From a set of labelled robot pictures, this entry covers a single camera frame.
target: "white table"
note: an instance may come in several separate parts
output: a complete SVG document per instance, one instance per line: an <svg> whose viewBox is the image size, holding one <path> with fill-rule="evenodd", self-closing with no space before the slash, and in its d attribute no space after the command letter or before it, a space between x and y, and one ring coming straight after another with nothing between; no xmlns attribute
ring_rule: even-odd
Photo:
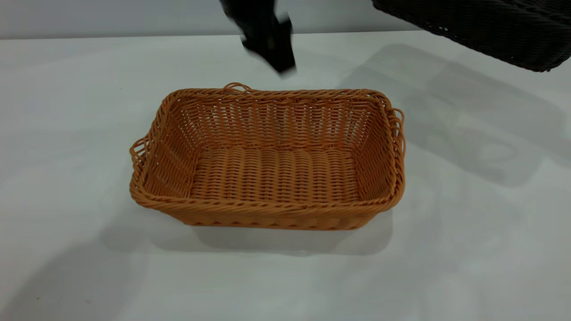
<svg viewBox="0 0 571 321"><path fill-rule="evenodd" d="M0 319L569 320L571 62L423 31L0 41ZM187 87L366 87L404 110L407 190L356 231L190 227L136 205L128 149Z"/></svg>

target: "rectangular basket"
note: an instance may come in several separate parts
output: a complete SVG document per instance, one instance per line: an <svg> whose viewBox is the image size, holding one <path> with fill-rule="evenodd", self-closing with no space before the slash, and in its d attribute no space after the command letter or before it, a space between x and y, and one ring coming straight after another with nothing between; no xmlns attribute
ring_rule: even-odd
<svg viewBox="0 0 571 321"><path fill-rule="evenodd" d="M375 8L533 71L571 56L571 0L373 0Z"/></svg>
<svg viewBox="0 0 571 321"><path fill-rule="evenodd" d="M130 150L131 195L190 225L359 228L404 192L395 112L366 89L175 91Z"/></svg>

